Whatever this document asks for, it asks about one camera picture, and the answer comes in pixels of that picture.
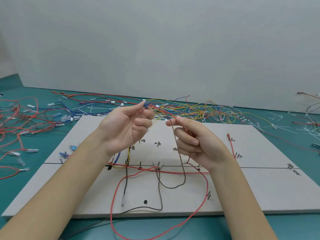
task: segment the teal work surface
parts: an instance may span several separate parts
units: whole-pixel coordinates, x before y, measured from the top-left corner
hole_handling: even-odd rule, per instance
[[[25,88],[22,86],[18,75],[12,75],[0,80],[0,92],[4,95],[3,100],[17,100],[23,97],[34,96],[39,101],[39,107],[46,108],[47,104],[54,103],[61,98],[51,92],[49,89],[40,88]],[[33,99],[21,101],[21,104],[27,105],[33,102]],[[72,106],[72,101],[64,100],[67,105]],[[8,105],[9,102],[1,101],[1,106]],[[278,126],[278,129],[273,129],[270,124],[263,119],[248,115],[255,118],[265,132],[275,136],[282,137],[291,143],[308,148],[312,143],[319,144],[320,135],[304,129],[304,125],[293,124],[292,121],[304,123],[304,120],[292,116],[286,112],[239,108],[242,112],[252,113],[261,118],[265,118]],[[313,115],[313,118],[320,120],[319,115]],[[31,168],[28,172],[18,173],[14,177],[0,180],[0,213],[2,213],[8,205],[13,201],[17,194],[22,190],[26,183],[30,180],[33,174],[38,170],[46,158],[58,146],[61,140],[65,137],[71,127],[60,127],[62,131],[42,132],[35,135],[26,135],[22,138],[25,148],[40,149],[38,153],[23,154],[23,160],[26,165]],[[301,168],[313,181],[320,185],[320,155],[314,151],[307,151],[288,144],[286,141],[263,134],[270,140],[278,149],[280,149],[291,161]],[[10,142],[10,139],[2,141],[2,145]],[[13,143],[9,146],[2,147],[6,150],[19,148],[19,143]],[[12,158],[5,157],[0,166],[16,166],[12,163]],[[267,220],[274,229],[280,240],[284,239],[320,239],[320,214],[282,214],[282,215],[267,215]],[[174,218],[122,218],[114,222],[115,229],[123,236],[131,239],[146,239],[152,238],[170,227],[181,223],[185,217]],[[66,229],[62,233],[62,239],[77,230],[86,227],[99,219],[73,219],[70,220]],[[5,225],[6,220],[0,218],[0,227]],[[110,222],[105,221],[93,229],[80,233],[70,239],[119,239],[110,227]],[[231,239],[226,220],[223,216],[208,216],[191,218],[185,225],[178,227],[159,239]]]

